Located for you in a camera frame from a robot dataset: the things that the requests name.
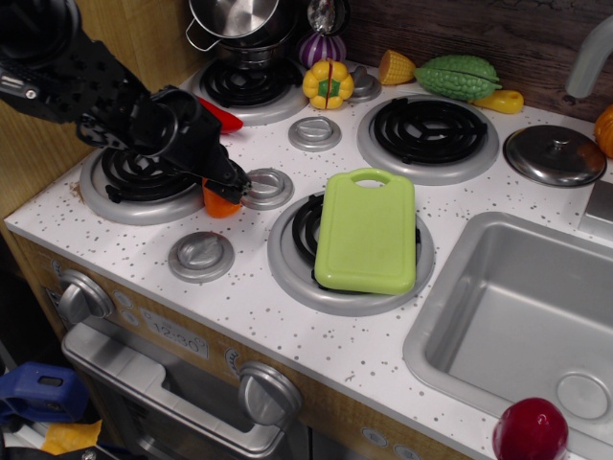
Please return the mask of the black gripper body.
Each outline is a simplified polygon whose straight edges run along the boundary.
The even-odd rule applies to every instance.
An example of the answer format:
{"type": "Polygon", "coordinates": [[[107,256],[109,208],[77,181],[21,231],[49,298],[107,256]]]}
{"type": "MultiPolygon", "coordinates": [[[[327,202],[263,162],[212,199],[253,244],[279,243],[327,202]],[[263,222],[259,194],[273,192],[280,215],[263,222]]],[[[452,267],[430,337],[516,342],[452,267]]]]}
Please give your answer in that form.
{"type": "Polygon", "coordinates": [[[174,86],[138,104],[138,140],[176,170],[222,185],[242,185],[244,173],[220,144],[221,121],[191,92],[174,86]]]}

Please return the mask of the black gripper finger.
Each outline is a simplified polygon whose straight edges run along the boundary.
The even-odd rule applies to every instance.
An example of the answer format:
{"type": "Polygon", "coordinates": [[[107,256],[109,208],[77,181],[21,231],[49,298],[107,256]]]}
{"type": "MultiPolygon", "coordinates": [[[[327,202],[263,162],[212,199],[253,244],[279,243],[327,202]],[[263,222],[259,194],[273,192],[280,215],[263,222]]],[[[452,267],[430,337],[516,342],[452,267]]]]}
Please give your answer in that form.
{"type": "Polygon", "coordinates": [[[250,192],[252,184],[247,175],[240,175],[229,185],[206,179],[205,188],[226,201],[239,204],[242,198],[250,192]]]}
{"type": "Polygon", "coordinates": [[[184,172],[184,174],[194,183],[199,183],[200,185],[205,185],[209,181],[208,177],[203,177],[194,172],[184,172]]]}

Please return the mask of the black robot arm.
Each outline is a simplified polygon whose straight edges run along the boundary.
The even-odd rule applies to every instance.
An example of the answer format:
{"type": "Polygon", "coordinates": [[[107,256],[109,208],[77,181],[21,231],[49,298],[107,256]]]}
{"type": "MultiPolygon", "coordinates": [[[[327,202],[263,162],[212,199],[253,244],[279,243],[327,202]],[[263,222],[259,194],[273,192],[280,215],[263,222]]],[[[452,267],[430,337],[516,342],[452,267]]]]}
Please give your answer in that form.
{"type": "Polygon", "coordinates": [[[230,202],[251,188],[220,143],[220,120],[189,91],[150,92],[83,31],[73,1],[2,2],[1,99],[20,113],[75,125],[92,147],[199,177],[230,202]]]}

